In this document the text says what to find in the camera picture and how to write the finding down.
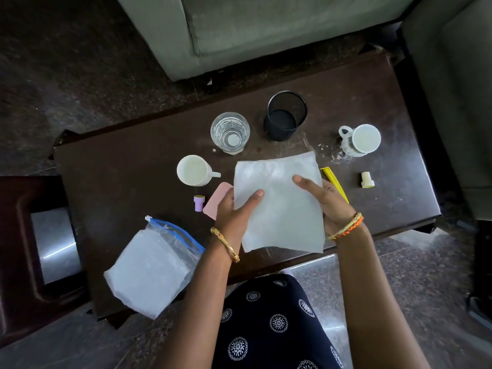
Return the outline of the yellow plastic tool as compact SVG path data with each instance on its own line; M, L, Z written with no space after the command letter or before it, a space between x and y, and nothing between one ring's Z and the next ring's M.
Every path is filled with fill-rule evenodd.
M349 201L348 201L348 198L347 198L347 196L346 196L346 194L345 194L345 192L343 190L343 188L341 187L340 182L336 178L336 176L335 176L334 172L331 170L331 168L330 167L323 167L323 168L320 168L320 170L326 176L326 178L328 179L328 181L335 186L336 190L345 199L345 201L348 204L350 204Z

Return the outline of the plain white mug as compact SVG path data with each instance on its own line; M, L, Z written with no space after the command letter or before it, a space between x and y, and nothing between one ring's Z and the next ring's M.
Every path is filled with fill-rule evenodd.
M182 158L177 164L176 173L182 183L195 187L207 185L212 178L221 178L221 173L212 171L212 167L198 155Z

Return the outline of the gold bangle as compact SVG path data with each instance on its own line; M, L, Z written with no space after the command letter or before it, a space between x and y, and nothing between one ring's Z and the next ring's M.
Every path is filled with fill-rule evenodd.
M228 251L228 253L230 255L231 260L234 263L239 263L240 258L238 256L238 254L236 253L236 251L234 250L234 248L232 248L231 245L227 242L227 240L225 239L224 235L220 232L220 230L218 230L215 227L212 227L210 229L210 232L212 234L214 234L223 243L223 245L225 246L225 248L227 249L227 251Z

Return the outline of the white paper napkin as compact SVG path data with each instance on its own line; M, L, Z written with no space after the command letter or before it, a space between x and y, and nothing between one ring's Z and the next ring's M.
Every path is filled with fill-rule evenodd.
M239 161L234 175L235 209L257 190L261 203L249 217L242 239L244 252L277 247L308 253L323 253L325 230L317 199L292 181L293 175L322 186L316 155L309 151L285 158Z

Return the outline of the dark wooden coffee table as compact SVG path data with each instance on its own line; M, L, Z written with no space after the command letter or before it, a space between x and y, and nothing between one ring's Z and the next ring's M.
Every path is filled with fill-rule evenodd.
M268 101L284 90L304 98L308 116L289 140L277 142L267 136L263 122ZM239 113L249 123L249 140L237 155L224 153L211 138L212 122L224 112ZM348 156L339 128L361 124L375 126L381 144L365 156ZM175 223L206 245L212 219L194 211L195 194L209 197L221 181L232 184L237 161L307 151L316 154L319 167L332 169L376 240L433 223L441 214L386 53L358 55L327 69L216 95L70 137L55 147L97 320L126 314L103 273L144 227L145 215ZM176 169L187 155L202 157L221 178L202 187L182 183ZM363 172L370 172L374 187L361 187Z

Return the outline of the clear zip bag of napkins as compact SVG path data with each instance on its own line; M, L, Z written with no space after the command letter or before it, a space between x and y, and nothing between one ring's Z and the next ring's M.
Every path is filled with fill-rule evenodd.
M103 275L125 306L155 320L188 285L205 248L173 223L145 220Z

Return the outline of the dark wooden side table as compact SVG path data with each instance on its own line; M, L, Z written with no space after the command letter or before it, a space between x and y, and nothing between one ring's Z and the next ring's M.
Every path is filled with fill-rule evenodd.
M67 205L60 176L0 177L0 349L90 301L84 271L42 277L31 214Z

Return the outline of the person's right hand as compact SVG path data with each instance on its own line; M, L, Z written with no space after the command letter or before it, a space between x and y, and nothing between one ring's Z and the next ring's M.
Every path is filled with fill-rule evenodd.
M323 211L325 232L332 240L346 235L362 222L362 214L356 212L327 180L325 198L317 201Z

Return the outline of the white mug with print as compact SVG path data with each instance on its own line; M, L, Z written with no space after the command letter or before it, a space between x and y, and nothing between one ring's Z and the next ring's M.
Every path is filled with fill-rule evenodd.
M342 151L351 157L362 157L376 151L382 139L380 131L371 124L361 124L355 129L341 126L339 135Z

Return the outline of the dark blue patterned clothing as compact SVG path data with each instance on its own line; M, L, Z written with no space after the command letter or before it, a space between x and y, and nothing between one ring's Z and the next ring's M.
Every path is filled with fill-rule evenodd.
M212 369L344 369L298 280L250 279L224 300Z

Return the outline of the grey-green sofa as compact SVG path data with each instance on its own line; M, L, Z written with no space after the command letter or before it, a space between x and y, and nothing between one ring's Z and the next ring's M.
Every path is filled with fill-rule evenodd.
M398 19L414 0L117 0L172 81Z

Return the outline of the pink sponge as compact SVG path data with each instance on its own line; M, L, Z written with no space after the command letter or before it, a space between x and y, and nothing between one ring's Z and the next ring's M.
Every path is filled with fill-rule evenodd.
M220 183L214 193L207 200L202 212L211 219L216 220L218 205L231 189L233 189L233 185L227 182Z

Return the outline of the person's left hand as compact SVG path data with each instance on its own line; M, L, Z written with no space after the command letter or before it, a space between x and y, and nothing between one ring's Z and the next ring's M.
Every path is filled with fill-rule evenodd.
M215 228L220 230L227 242L239 253L245 231L248 226L249 217L241 216L235 207L234 189L231 189L218 205Z

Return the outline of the clear drinking glass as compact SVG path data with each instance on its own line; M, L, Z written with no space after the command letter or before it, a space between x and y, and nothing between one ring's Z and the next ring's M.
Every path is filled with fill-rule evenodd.
M212 141L228 155L241 153L249 140L249 136L249 123L239 113L224 112L212 122Z

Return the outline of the black mesh pen holder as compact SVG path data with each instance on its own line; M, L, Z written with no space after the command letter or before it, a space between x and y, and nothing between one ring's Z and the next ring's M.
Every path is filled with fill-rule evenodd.
M271 140L283 142L292 137L307 116L308 106L304 98L296 92L284 90L268 101L263 127Z

